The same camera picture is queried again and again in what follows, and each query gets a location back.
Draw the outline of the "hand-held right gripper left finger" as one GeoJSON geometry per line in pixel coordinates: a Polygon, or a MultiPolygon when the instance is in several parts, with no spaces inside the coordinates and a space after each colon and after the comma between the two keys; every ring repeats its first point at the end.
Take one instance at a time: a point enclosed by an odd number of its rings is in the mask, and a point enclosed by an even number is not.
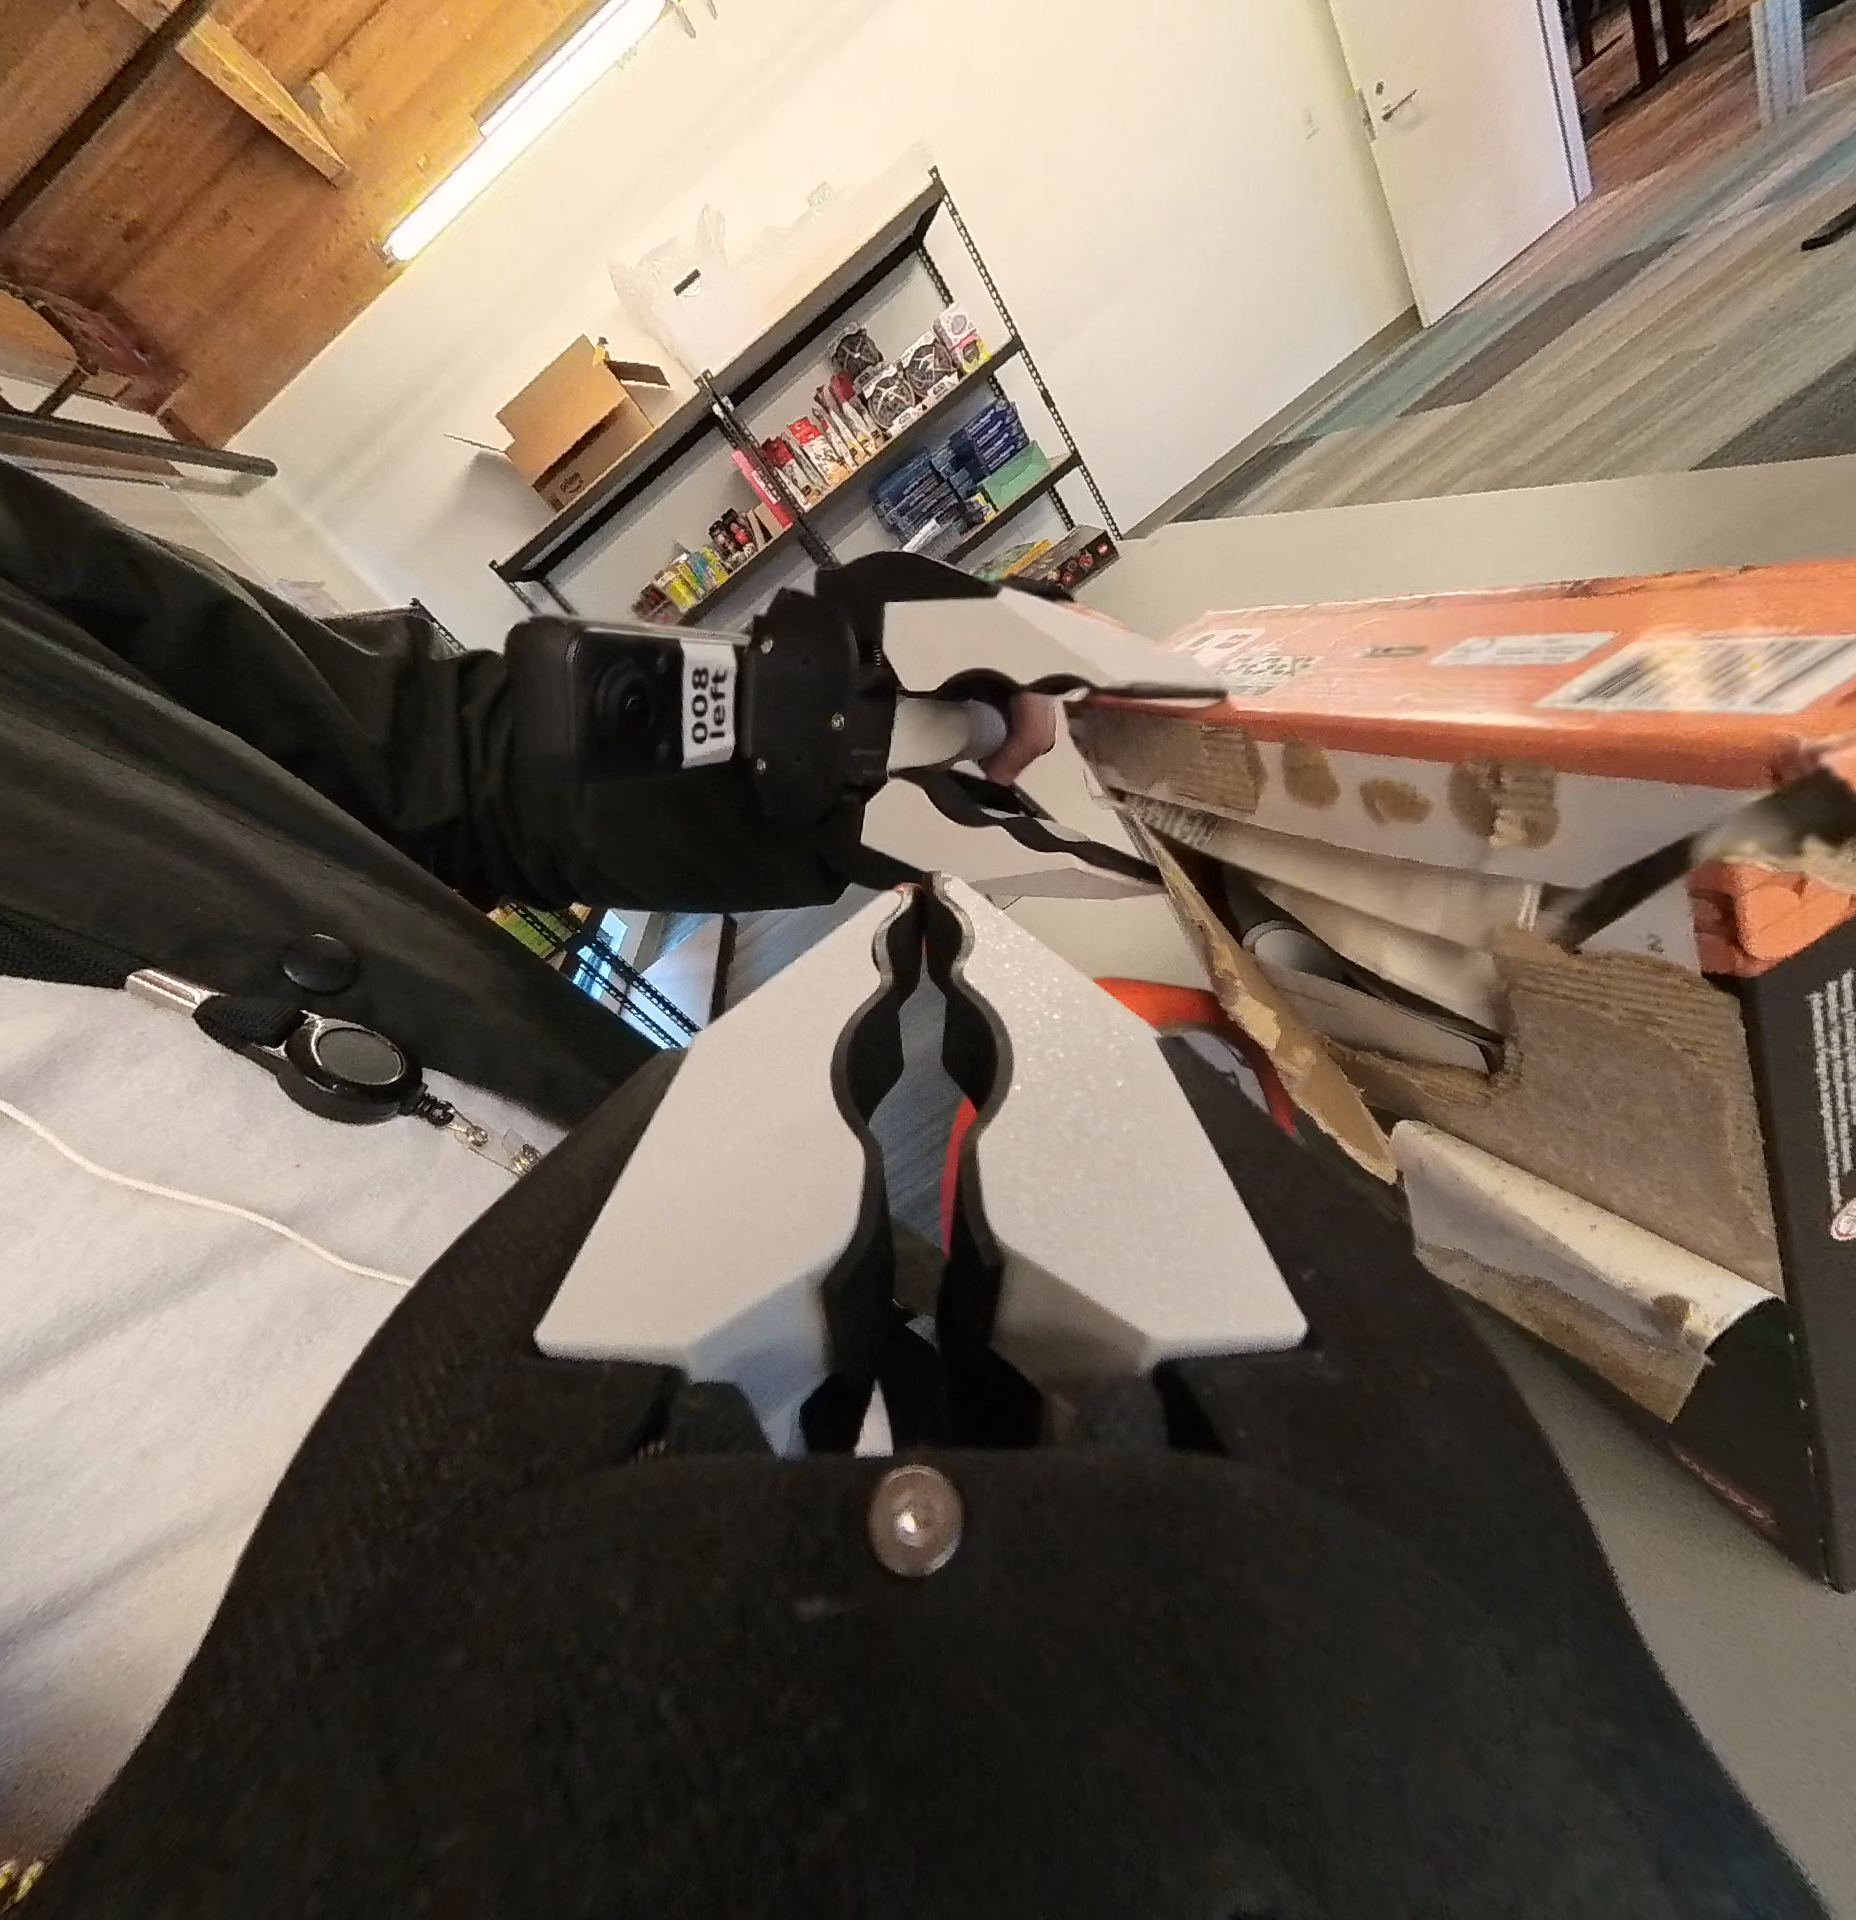
{"type": "Polygon", "coordinates": [[[894,1301],[871,1118],[904,1068],[921,889],[878,892],[676,1060],[533,1340],[545,1358],[649,1361],[732,1385],[775,1455],[877,1380],[894,1301]]]}

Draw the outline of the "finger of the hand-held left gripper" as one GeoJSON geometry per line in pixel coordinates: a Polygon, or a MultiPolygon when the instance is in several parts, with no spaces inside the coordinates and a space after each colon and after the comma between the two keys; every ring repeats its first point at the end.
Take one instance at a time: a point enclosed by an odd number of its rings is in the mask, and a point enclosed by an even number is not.
{"type": "Polygon", "coordinates": [[[1193,655],[1019,589],[889,602],[882,659],[916,700],[985,700],[990,689],[1228,700],[1228,683],[1193,655]]]}
{"type": "Polygon", "coordinates": [[[867,804],[867,857],[965,882],[1159,882],[1158,865],[953,766],[894,775],[867,804]]]}

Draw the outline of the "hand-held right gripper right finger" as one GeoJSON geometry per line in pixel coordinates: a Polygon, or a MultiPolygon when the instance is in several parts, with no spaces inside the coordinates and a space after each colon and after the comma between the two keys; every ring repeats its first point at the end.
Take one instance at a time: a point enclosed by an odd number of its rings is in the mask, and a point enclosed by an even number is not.
{"type": "Polygon", "coordinates": [[[936,1295],[949,1441],[1040,1445],[1164,1361],[1299,1353],[1305,1314],[1158,1028],[965,878],[921,915],[971,1110],[936,1295]]]}

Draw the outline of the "orange masking tape roll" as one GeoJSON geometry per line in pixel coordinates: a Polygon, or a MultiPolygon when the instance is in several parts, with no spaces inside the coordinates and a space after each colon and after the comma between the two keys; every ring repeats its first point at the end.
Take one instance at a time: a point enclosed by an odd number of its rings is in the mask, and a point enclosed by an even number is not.
{"type": "MultiPolygon", "coordinates": [[[[1251,1040],[1210,989],[1175,989],[1158,979],[1106,976],[1098,989],[1117,998],[1129,1016],[1150,1018],[1164,1035],[1207,1035],[1207,1060],[1228,1060],[1241,1088],[1276,1119],[1281,1134],[1299,1138],[1294,1104],[1276,1076],[1276,1064],[1257,1040],[1251,1040]]],[[[959,1160],[965,1138],[977,1127],[977,1104],[965,1097],[949,1119],[949,1142],[942,1157],[942,1242],[953,1233],[959,1210],[959,1160]]]]}

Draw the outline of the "white paper bag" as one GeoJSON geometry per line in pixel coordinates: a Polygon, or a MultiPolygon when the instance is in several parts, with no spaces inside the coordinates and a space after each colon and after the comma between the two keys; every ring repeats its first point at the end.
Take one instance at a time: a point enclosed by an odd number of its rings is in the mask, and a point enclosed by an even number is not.
{"type": "Polygon", "coordinates": [[[1508,998],[1493,939],[1534,929],[1538,882],[1252,828],[1218,828],[1207,854],[1241,948],[1316,1031],[1417,1068],[1501,1068],[1508,998]]]}

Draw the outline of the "black orchid lego box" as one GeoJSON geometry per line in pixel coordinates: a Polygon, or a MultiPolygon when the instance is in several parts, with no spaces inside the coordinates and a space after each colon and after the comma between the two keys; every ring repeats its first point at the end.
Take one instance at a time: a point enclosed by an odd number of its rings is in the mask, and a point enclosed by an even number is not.
{"type": "Polygon", "coordinates": [[[1218,705],[1089,694],[1311,1147],[1769,1543],[1856,1589],[1856,559],[1228,610],[1218,705]],[[1316,1031],[1241,948],[1218,828],[1538,882],[1494,1071],[1316,1031]]]}

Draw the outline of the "shelved stack of toy boxes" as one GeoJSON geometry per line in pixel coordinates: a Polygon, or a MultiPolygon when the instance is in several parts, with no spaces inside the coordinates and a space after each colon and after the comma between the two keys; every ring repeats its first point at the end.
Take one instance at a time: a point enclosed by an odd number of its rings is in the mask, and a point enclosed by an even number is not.
{"type": "Polygon", "coordinates": [[[1109,562],[1117,521],[1019,330],[921,297],[811,326],[769,369],[699,374],[699,423],[589,544],[571,594],[654,626],[756,610],[805,569],[877,548],[985,582],[1109,562]]]}

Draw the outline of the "brown cardboard box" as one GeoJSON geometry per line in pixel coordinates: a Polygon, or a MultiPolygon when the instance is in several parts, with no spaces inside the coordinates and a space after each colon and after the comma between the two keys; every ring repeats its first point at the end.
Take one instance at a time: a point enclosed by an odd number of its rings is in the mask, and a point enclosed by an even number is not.
{"type": "Polygon", "coordinates": [[[605,340],[581,332],[497,406],[485,440],[460,442],[500,457],[560,516],[636,454],[676,406],[662,363],[616,357],[605,340]]]}

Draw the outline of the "black badge reel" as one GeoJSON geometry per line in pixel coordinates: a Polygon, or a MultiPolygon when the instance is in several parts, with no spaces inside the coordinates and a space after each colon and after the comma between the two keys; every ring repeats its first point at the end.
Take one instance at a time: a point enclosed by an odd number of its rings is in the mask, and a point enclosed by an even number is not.
{"type": "Polygon", "coordinates": [[[416,1119],[513,1179],[539,1164],[539,1151],[528,1138],[468,1118],[452,1097],[428,1084],[428,1071],[390,1035],[357,1018],[313,1016],[272,998],[211,993],[185,976],[151,966],[127,973],[125,993],[185,1016],[207,1040],[262,1068],[307,1118],[350,1130],[416,1119]]]}

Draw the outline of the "black metal shelf rack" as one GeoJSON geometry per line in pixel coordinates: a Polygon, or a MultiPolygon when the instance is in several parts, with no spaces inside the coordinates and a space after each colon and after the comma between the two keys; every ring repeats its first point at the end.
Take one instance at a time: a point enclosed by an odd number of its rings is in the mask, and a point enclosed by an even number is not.
{"type": "MultiPolygon", "coordinates": [[[[805,332],[811,326],[830,326],[854,307],[878,307],[889,297],[911,297],[911,302],[921,297],[926,313],[936,313],[942,297],[985,302],[985,307],[998,307],[1019,330],[998,276],[990,272],[990,258],[981,256],[981,245],[965,219],[965,205],[953,203],[953,195],[936,168],[922,173],[922,181],[916,183],[916,195],[904,203],[882,211],[860,236],[844,242],[830,258],[822,258],[822,269],[749,340],[749,349],[725,369],[738,369],[738,374],[769,369],[769,357],[792,349],[798,332],[805,332]]],[[[684,406],[636,454],[631,454],[571,510],[560,510],[545,530],[528,537],[508,559],[500,559],[493,569],[497,582],[508,589],[508,596],[523,610],[596,617],[596,621],[631,617],[631,610],[622,610],[622,594],[612,594],[605,602],[596,602],[595,594],[571,594],[571,575],[576,575],[576,569],[595,573],[589,544],[601,542],[605,520],[631,502],[635,485],[643,485],[649,473],[649,464],[668,464],[684,447],[692,423],[699,423],[699,374],[692,374],[684,406]]],[[[1080,569],[1068,575],[1042,573],[1040,582],[1080,583],[1093,569],[1087,569],[1087,548],[1078,548],[1078,562],[1080,569]]],[[[676,630],[738,630],[744,621],[676,626],[676,630]]]]}

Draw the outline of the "clear plastic storage bin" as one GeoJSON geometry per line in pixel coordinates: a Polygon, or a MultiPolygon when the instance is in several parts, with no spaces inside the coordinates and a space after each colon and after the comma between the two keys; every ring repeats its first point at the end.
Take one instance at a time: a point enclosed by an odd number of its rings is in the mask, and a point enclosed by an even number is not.
{"type": "Polygon", "coordinates": [[[725,369],[756,326],[749,276],[732,264],[722,205],[699,205],[692,236],[605,269],[631,321],[684,374],[725,369]]]}

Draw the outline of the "long ceiling light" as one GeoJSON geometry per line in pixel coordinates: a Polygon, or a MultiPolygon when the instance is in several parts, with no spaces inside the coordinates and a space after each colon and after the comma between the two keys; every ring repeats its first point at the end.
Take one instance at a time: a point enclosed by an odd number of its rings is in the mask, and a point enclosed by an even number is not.
{"type": "Polygon", "coordinates": [[[662,0],[605,0],[497,109],[473,122],[473,149],[389,235],[382,258],[412,264],[452,230],[554,122],[622,64],[662,17],[662,0]]]}

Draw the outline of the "person's black jacket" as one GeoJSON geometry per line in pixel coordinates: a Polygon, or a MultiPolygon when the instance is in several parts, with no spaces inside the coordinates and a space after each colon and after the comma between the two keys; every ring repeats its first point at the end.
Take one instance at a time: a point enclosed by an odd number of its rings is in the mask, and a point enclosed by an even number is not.
{"type": "Polygon", "coordinates": [[[320,630],[0,457],[0,922],[585,1119],[654,1040],[347,811],[320,630]]]}

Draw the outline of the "white door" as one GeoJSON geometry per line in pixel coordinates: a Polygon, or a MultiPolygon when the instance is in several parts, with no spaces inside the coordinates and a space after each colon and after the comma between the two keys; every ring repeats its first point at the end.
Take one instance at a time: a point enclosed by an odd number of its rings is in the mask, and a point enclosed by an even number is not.
{"type": "Polygon", "coordinates": [[[1589,144],[1550,0],[1332,0],[1368,153],[1424,326],[1566,225],[1589,144]]]}

